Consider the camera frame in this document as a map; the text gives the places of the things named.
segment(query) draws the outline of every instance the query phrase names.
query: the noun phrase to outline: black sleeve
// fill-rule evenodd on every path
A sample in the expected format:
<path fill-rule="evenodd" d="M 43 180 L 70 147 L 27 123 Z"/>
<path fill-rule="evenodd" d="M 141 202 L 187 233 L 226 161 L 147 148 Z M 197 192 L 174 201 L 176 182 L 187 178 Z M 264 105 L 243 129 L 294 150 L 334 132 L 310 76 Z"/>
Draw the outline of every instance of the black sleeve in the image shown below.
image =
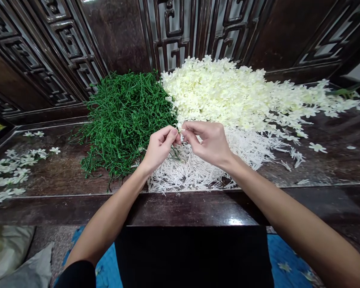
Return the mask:
<path fill-rule="evenodd" d="M 91 262 L 80 260 L 68 266 L 60 275 L 55 288 L 96 288 L 95 268 Z"/>

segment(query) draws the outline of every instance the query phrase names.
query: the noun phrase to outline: wooden cabinet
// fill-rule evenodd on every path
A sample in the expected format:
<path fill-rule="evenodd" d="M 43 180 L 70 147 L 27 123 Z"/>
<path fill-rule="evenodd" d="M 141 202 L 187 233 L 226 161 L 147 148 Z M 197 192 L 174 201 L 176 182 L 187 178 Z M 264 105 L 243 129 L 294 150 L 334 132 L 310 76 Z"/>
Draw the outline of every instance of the wooden cabinet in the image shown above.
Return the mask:
<path fill-rule="evenodd" d="M 172 71 L 206 54 L 313 82 L 358 46 L 360 0 L 0 0 L 0 115 L 81 116 L 109 71 Z"/>

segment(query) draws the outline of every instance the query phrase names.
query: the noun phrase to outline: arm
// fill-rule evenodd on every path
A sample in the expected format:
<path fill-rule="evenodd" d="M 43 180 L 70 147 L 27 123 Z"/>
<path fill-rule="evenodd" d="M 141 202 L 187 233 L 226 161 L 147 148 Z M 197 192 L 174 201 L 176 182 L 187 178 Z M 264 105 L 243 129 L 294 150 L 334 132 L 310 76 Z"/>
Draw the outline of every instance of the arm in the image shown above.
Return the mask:
<path fill-rule="evenodd" d="M 110 197 L 85 227 L 65 268 L 79 260 L 97 262 L 115 241 L 133 202 L 150 174 L 167 158 L 171 145 L 181 144 L 176 128 L 167 126 L 151 135 L 144 160 L 121 188 Z"/>
<path fill-rule="evenodd" d="M 310 210 L 234 155 L 221 124 L 185 122 L 183 129 L 194 153 L 226 171 L 328 287 L 360 287 L 360 254 Z M 202 143 L 195 135 L 200 135 Z"/>

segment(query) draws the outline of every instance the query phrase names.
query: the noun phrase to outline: blue rug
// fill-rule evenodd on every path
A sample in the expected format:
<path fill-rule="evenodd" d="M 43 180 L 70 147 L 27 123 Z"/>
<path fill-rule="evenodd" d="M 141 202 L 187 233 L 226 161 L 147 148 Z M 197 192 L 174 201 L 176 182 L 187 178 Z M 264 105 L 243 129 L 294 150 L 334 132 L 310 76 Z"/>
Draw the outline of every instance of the blue rug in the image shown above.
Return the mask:
<path fill-rule="evenodd" d="M 76 243 L 83 230 L 84 226 L 76 230 L 72 238 L 73 244 Z M 267 237 L 275 288 L 311 288 L 313 287 L 312 283 L 318 284 L 308 264 L 280 236 L 269 234 Z M 71 250 L 67 252 L 63 266 L 70 252 Z M 110 246 L 96 266 L 96 287 L 123 287 L 114 245 Z"/>

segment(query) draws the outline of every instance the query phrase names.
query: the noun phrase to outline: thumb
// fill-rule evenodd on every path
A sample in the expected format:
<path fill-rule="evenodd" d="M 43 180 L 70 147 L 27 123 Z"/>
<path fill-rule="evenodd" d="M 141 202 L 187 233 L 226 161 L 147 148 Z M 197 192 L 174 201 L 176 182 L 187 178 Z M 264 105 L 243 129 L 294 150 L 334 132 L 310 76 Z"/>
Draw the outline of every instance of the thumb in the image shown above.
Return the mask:
<path fill-rule="evenodd" d="M 190 130 L 184 130 L 181 132 L 184 136 L 187 136 L 189 144 L 191 144 L 192 149 L 194 150 L 198 146 L 201 146 L 199 140 L 197 139 L 196 135 Z"/>
<path fill-rule="evenodd" d="M 168 133 L 167 138 L 164 141 L 163 145 L 170 148 L 172 143 L 176 140 L 177 135 L 178 135 L 177 129 L 172 128 L 172 130 L 170 130 L 170 132 Z"/>

